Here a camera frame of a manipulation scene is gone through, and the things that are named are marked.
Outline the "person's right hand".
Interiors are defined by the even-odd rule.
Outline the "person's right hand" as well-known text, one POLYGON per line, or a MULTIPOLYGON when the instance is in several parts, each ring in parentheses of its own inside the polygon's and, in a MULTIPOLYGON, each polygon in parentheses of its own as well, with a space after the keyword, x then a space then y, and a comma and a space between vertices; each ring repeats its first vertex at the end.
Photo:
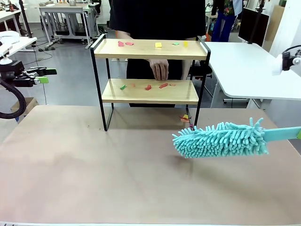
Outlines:
POLYGON ((169 63, 166 59, 148 59, 147 61, 150 64, 156 80, 165 81, 168 79, 169 63))

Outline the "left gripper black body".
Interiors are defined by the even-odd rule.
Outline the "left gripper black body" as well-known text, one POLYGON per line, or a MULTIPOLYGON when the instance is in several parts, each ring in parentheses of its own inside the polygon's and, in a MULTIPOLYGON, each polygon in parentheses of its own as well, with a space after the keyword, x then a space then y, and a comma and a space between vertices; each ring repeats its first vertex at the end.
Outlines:
POLYGON ((32 87, 35 83, 35 70, 25 69, 21 61, 0 66, 1 78, 8 84, 15 87, 32 87))

